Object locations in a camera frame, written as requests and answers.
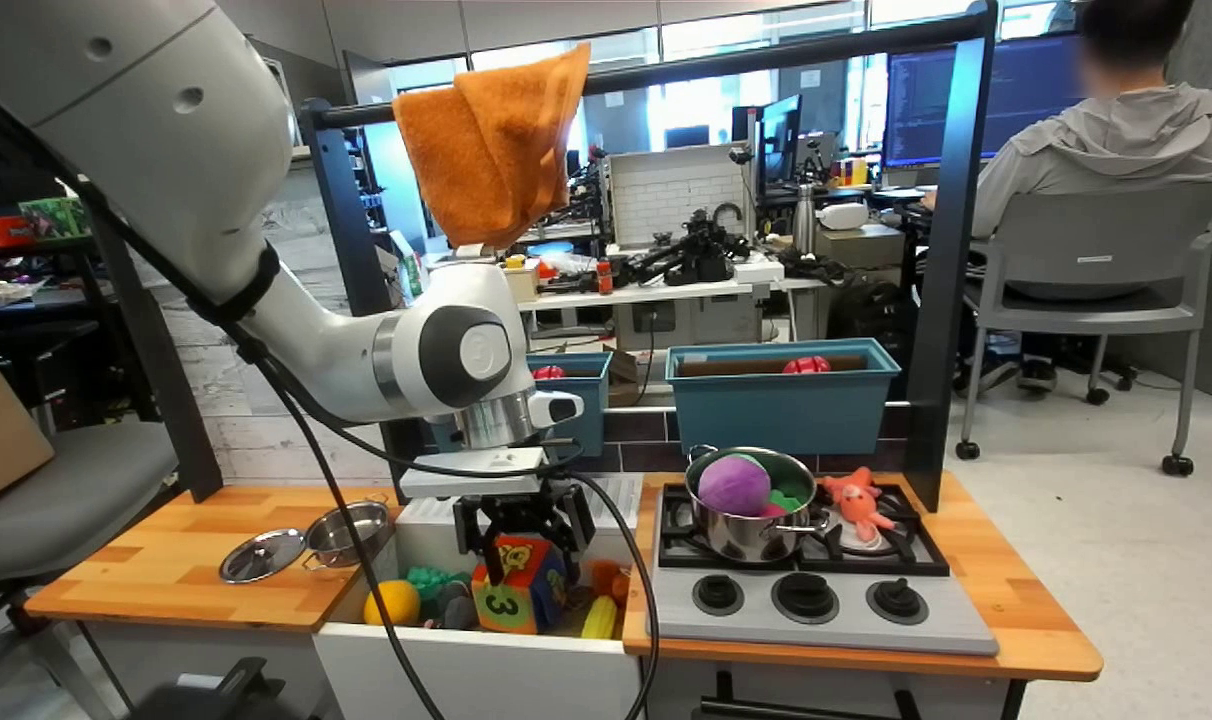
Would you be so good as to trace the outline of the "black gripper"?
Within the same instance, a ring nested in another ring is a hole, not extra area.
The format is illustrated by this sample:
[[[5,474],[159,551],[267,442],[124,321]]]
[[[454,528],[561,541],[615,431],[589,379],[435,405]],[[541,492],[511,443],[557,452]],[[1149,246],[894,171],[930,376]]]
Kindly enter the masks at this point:
[[[454,503],[457,548],[486,556],[497,537],[535,534],[563,556],[594,546],[598,521],[582,485],[541,485],[522,495],[466,495]]]

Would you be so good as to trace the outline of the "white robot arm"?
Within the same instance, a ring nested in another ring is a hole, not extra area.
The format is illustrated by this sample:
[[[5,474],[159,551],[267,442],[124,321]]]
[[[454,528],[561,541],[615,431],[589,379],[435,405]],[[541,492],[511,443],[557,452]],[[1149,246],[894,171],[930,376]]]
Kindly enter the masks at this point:
[[[415,495],[535,495],[533,435],[582,410],[527,369],[503,273],[450,258],[396,312],[323,308],[262,238],[290,97],[216,0],[0,0],[0,111],[183,301],[329,427],[454,419]]]

